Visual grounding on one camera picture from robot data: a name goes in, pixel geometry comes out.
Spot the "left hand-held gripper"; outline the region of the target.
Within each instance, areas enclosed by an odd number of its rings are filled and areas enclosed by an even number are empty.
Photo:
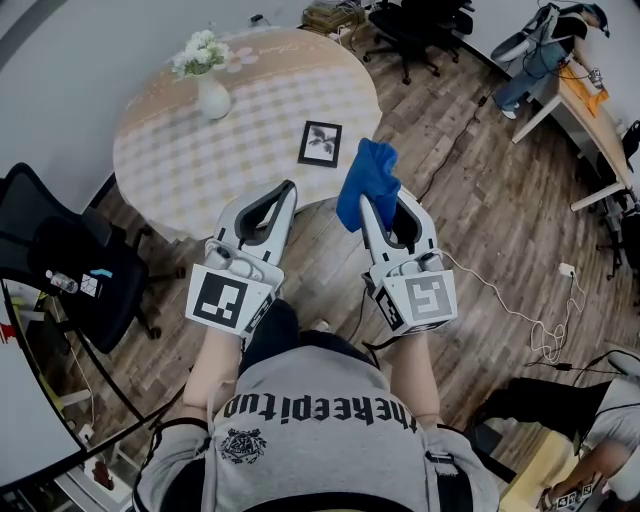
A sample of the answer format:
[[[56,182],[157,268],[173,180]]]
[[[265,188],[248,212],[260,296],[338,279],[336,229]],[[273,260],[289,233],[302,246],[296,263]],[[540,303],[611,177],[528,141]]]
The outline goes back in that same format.
[[[231,201],[192,269],[185,316],[251,338],[284,281],[278,264],[297,206],[290,180],[257,185]],[[259,244],[235,248],[230,244]]]

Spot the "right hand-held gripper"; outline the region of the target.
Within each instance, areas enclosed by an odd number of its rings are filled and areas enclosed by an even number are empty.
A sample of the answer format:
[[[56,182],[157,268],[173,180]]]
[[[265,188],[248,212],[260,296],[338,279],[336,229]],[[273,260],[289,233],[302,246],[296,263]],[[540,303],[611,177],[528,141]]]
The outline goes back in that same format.
[[[360,197],[360,215],[373,263],[362,278],[391,335],[432,330],[455,319],[454,274],[439,253],[430,252],[438,248],[435,224],[417,199],[404,187],[398,192],[397,242],[391,242],[366,196]],[[411,254],[422,255],[414,259]]]

